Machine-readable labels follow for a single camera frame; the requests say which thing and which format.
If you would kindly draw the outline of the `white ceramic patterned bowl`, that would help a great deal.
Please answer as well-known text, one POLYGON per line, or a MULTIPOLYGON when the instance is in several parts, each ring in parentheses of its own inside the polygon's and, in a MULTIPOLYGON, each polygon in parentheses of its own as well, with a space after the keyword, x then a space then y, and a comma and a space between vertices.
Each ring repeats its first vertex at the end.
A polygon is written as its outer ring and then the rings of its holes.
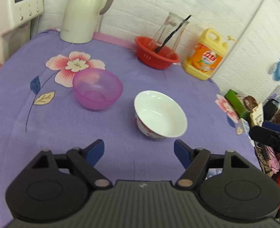
POLYGON ((169 96, 142 91, 134 99, 139 130, 151 139, 178 138, 185 134, 188 119, 184 110, 169 96))

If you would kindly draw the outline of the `purple plastic bowl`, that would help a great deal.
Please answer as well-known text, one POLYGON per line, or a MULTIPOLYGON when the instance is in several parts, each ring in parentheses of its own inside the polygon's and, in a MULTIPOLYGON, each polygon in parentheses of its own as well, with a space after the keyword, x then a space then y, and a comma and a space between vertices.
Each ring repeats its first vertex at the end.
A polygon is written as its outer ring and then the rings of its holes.
POLYGON ((90 110, 108 109, 123 93, 121 80, 99 68, 87 68, 76 73, 72 85, 76 100, 90 110))

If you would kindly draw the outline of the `paper gift bag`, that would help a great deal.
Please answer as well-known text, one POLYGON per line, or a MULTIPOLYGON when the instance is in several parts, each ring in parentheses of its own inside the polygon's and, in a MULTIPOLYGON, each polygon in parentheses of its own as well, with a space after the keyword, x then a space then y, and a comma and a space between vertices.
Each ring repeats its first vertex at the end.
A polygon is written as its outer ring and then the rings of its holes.
POLYGON ((264 121, 263 115, 263 105, 262 103, 257 103, 257 101, 252 96, 246 96, 243 99, 246 110, 249 111, 249 124, 251 127, 262 126, 264 121))

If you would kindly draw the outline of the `green box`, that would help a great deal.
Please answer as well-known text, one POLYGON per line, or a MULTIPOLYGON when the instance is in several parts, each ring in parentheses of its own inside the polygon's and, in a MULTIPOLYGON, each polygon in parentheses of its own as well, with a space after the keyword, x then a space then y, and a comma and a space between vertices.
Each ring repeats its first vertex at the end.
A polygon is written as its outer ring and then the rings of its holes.
POLYGON ((246 109, 243 103, 243 98, 238 97, 238 94, 234 90, 230 89, 225 94, 225 98, 228 100, 229 104, 231 104, 239 118, 245 120, 248 118, 250 112, 246 109))

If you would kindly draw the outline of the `purple floral tablecloth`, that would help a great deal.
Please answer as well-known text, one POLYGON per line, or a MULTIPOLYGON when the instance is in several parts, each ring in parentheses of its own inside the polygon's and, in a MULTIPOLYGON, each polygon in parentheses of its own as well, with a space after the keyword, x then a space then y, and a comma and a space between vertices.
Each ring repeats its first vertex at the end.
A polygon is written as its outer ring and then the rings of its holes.
POLYGON ((178 65, 155 70, 133 51, 102 41, 69 44, 47 30, 0 69, 0 227, 12 218, 5 203, 8 185, 42 149, 66 153, 101 139, 105 153, 96 168, 110 181, 176 181, 184 167, 173 152, 174 140, 152 140, 136 125, 134 98, 146 90, 166 94, 184 110, 188 129, 182 141, 191 148, 234 150, 258 166, 248 137, 237 135, 216 104, 220 90, 213 81, 193 78, 178 65), (46 62, 74 51, 101 60, 123 83, 123 94, 109 109, 85 109, 73 89, 55 82, 56 71, 46 62))

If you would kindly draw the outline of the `yellow detergent bottle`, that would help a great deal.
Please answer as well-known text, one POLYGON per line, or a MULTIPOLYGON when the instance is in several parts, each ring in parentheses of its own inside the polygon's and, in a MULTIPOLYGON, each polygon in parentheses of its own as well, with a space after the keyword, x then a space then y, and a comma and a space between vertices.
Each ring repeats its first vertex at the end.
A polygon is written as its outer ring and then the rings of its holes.
POLYGON ((229 41, 236 40, 232 36, 227 36, 225 42, 212 28, 204 30, 182 64, 184 71, 199 80, 208 80, 226 57, 229 41))

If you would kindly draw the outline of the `red plastic basket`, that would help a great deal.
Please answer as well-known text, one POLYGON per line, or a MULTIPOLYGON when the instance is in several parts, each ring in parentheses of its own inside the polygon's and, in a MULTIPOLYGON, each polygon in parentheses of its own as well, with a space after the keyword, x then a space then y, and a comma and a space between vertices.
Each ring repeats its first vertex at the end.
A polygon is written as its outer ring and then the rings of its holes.
POLYGON ((136 56, 145 65, 156 70, 165 70, 174 63, 180 62, 180 57, 177 53, 172 51, 169 47, 164 46, 160 52, 155 53, 149 47, 152 39, 146 36, 137 36, 136 43, 136 56))

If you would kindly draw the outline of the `white thermos jug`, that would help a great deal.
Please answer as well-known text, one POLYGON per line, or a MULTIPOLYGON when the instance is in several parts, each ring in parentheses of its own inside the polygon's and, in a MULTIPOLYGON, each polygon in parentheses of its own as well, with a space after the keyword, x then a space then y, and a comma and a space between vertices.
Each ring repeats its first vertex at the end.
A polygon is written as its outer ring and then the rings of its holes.
POLYGON ((68 0, 60 38, 68 43, 83 44, 93 39, 100 15, 105 14, 114 0, 68 0))

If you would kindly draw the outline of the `white water dispenser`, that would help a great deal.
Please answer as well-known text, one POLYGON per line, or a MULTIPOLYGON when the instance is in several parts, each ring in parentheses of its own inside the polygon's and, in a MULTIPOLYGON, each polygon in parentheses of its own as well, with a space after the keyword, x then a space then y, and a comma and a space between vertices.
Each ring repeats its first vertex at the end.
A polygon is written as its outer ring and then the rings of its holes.
POLYGON ((0 0, 0 64, 30 40, 31 21, 43 12, 43 0, 0 0))

